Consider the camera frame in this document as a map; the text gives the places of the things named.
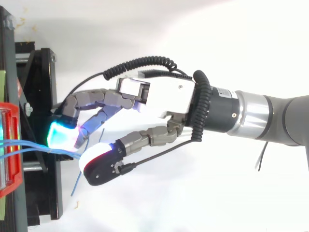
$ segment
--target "robotic arm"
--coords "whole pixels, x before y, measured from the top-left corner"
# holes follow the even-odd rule
[[[202,71],[194,73],[194,82],[192,77],[169,70],[138,72],[136,76],[119,78],[115,90],[82,91],[66,98],[57,123],[78,130],[76,149],[122,108],[161,118],[171,116],[166,127],[135,131],[113,144],[99,143],[84,152],[79,166],[91,185],[104,184],[184,144],[200,142],[203,130],[285,145],[304,145],[308,157],[309,96],[279,99],[240,90],[233,92],[211,87]],[[78,128],[79,112],[97,107],[101,107],[98,113]],[[193,128],[191,140],[140,162],[123,163],[126,156],[144,146],[174,142],[185,126]]]

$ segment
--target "red plastic frame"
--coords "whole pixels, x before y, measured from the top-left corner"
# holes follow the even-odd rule
[[[6,102],[0,102],[0,111],[3,111],[4,122],[3,134],[4,139],[19,139],[19,109],[16,105]],[[19,146],[8,146],[5,148],[5,152],[18,151]],[[12,183],[9,184],[3,190],[0,190],[0,198],[11,193],[23,182],[23,170],[21,165],[21,155],[16,154],[7,157],[8,161],[8,175]]]

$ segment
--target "black bracket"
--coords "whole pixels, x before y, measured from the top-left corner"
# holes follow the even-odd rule
[[[56,104],[55,55],[49,48],[34,50],[34,43],[15,43],[16,53],[28,54],[27,62],[18,62],[17,75],[22,91],[19,92],[22,138],[46,145],[49,126],[57,116],[51,113]],[[27,115],[26,103],[33,108]],[[28,226],[40,224],[40,215],[51,220],[63,214],[60,161],[71,157],[29,152],[25,162],[39,161],[42,171],[24,172]]]

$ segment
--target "screw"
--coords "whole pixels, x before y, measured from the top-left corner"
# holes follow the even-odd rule
[[[29,102],[27,102],[25,104],[25,113],[26,113],[26,116],[29,117],[31,115],[33,111],[33,108],[31,107],[31,105],[29,104]]]
[[[52,53],[51,59],[52,59],[52,62],[56,62],[57,61],[57,55],[55,53]]]
[[[13,15],[6,16],[4,20],[4,26],[9,30],[14,30],[16,28],[16,18]]]

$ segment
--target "red container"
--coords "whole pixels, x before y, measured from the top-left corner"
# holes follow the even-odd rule
[[[6,102],[0,102],[0,114],[2,118],[2,129],[4,139],[19,139],[19,109],[16,105]],[[19,146],[7,146],[4,148],[4,154],[18,151]],[[9,156],[4,159],[5,171],[0,170],[3,177],[5,173],[5,188],[0,190],[0,198],[11,193],[23,182],[22,159],[20,154]]]

